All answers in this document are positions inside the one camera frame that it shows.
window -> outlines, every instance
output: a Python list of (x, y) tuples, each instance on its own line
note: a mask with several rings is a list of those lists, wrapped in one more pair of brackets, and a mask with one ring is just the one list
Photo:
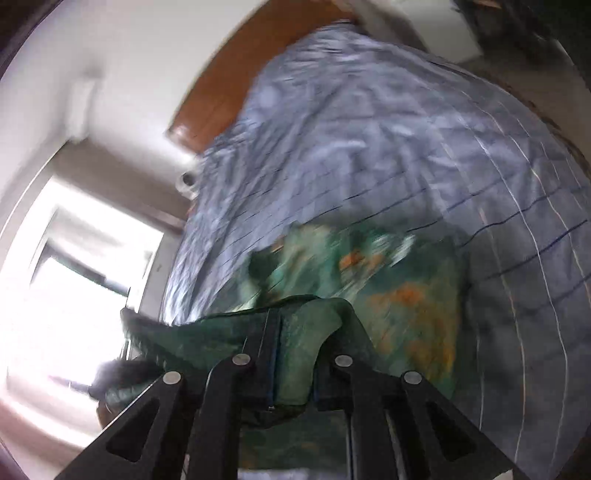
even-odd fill
[(73, 445), (100, 432), (96, 403), (79, 390), (121, 353), (119, 312), (138, 306), (162, 237), (50, 180), (0, 271), (0, 401)]

green towel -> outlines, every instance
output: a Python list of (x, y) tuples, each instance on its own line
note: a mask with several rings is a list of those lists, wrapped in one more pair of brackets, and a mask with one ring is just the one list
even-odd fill
[[(331, 337), (343, 353), (376, 370), (418, 370), (450, 397), (461, 279), (462, 263), (448, 239), (434, 244), (374, 229), (297, 225), (252, 253), (222, 289), (212, 308), (234, 313), (173, 327), (131, 316), (124, 329), (144, 357), (165, 369), (208, 371), (241, 350), (264, 321), (262, 307), (278, 309), (284, 320), (275, 411), (244, 419), (272, 427), (242, 429), (241, 466), (344, 469), (340, 413), (306, 408), (320, 347)], [(133, 397), (129, 392), (119, 400)]]

patterned cloth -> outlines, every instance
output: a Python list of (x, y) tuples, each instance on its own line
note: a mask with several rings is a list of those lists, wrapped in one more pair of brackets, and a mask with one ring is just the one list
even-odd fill
[[(450, 397), (460, 265), (449, 241), (431, 244), (412, 234), (374, 229), (292, 226), (273, 246), (253, 252), (216, 299), (217, 308), (242, 313), (180, 326), (126, 313), (123, 326), (143, 358), (191, 375), (240, 352), (252, 328), (262, 330), (267, 311), (257, 307), (271, 303), (283, 316), (275, 409), (248, 415), (243, 423), (272, 428), (243, 429), (241, 467), (345, 471), (342, 413), (309, 407), (295, 418), (308, 403), (320, 348), (330, 338), (327, 348), (333, 353), (346, 353), (384, 373), (418, 370)], [(143, 388), (108, 391), (109, 408), (120, 410)]]
[(249, 252), (293, 222), (451, 236), (478, 368), (454, 402), (533, 480), (556, 475), (591, 423), (591, 192), (537, 115), (337, 24), (268, 64), (202, 168), (163, 321), (212, 312)]

dark object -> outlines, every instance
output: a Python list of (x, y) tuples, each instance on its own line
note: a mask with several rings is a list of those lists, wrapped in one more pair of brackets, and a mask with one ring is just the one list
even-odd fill
[(556, 39), (591, 89), (591, 2), (587, 0), (454, 0), (486, 48), (487, 38), (479, 9), (497, 10), (515, 44), (534, 63), (551, 57)]
[(591, 478), (591, 426), (566, 462), (556, 480)]
[(187, 187), (192, 187), (197, 183), (197, 176), (189, 171), (183, 173), (181, 179)]
[[(188, 480), (236, 479), (242, 410), (273, 408), (280, 327), (280, 314), (269, 310), (262, 331), (251, 332), (242, 353), (219, 362), (206, 381), (164, 374), (57, 480), (177, 480), (185, 455)], [(349, 419), (351, 479), (395, 480), (403, 469), (409, 480), (493, 480), (508, 471), (527, 480), (420, 374), (381, 374), (341, 348), (334, 337), (323, 345), (313, 400)]]
[(95, 400), (104, 400), (108, 389), (133, 387), (159, 377), (164, 372), (158, 365), (145, 360), (113, 360), (102, 364), (88, 388)]
[(12, 457), (2, 439), (0, 439), (0, 478), (2, 480), (29, 480), (16, 460)]
[(523, 0), (456, 0), (456, 3), (485, 51), (507, 37), (534, 64), (554, 56), (552, 32)]

white wall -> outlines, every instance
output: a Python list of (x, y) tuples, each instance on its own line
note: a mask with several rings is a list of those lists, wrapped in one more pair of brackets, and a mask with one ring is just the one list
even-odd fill
[(103, 0), (94, 45), (102, 81), (92, 138), (174, 182), (193, 155), (164, 135), (224, 39), (262, 0)]
[(84, 29), (92, 10), (91, 0), (64, 0), (35, 29), (0, 80), (0, 196), (44, 142), (64, 135), (70, 85), (91, 62)]

